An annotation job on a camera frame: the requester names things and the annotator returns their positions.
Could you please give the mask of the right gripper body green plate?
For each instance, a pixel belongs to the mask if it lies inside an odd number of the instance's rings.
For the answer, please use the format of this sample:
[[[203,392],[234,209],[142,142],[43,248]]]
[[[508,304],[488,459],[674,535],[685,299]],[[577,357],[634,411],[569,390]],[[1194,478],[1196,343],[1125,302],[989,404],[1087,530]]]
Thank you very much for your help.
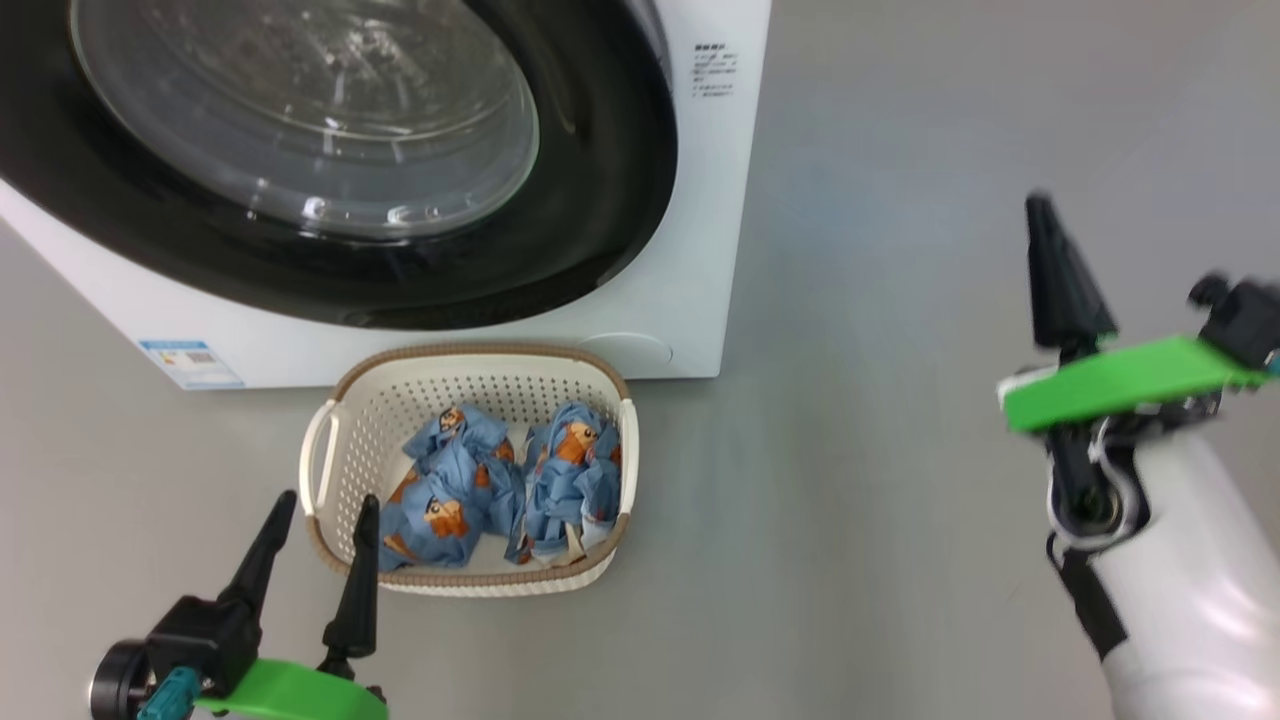
[[[1174,336],[1020,372],[997,384],[997,400],[1010,430],[1044,445],[1055,533],[1073,550],[1097,552],[1137,533],[1144,503],[1135,475],[1106,456],[1116,424],[1175,407],[1208,418],[1213,396],[1272,378],[1271,357],[1252,368],[1204,340]]]

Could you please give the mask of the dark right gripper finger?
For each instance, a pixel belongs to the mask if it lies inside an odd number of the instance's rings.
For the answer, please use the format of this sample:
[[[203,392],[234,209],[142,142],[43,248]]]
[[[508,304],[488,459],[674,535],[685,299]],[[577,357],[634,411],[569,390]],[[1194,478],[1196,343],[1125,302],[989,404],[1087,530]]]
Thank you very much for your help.
[[[1033,340],[1056,352],[1097,352],[1117,325],[1088,264],[1044,192],[1025,199]]]

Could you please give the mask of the left gripper body green plate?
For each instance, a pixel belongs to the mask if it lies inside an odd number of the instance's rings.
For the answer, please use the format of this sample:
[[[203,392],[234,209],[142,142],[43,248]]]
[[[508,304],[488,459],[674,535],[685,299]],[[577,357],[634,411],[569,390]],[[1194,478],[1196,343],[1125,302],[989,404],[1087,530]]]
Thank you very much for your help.
[[[388,719],[365,685],[275,659],[257,660],[224,698],[202,696],[197,708],[247,719]]]

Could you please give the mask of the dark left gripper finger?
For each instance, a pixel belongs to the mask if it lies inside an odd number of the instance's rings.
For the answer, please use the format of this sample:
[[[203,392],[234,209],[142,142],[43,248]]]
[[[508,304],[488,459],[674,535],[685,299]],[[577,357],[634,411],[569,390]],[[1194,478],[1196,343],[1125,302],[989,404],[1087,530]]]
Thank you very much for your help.
[[[219,593],[219,603],[246,603],[253,612],[262,611],[274,562],[287,543],[297,500],[294,489],[285,489],[276,497],[230,582]]]
[[[323,633],[326,647],[321,671],[355,679],[353,660],[372,656],[378,648],[378,560],[380,503],[367,495],[352,534],[355,555],[335,611]]]

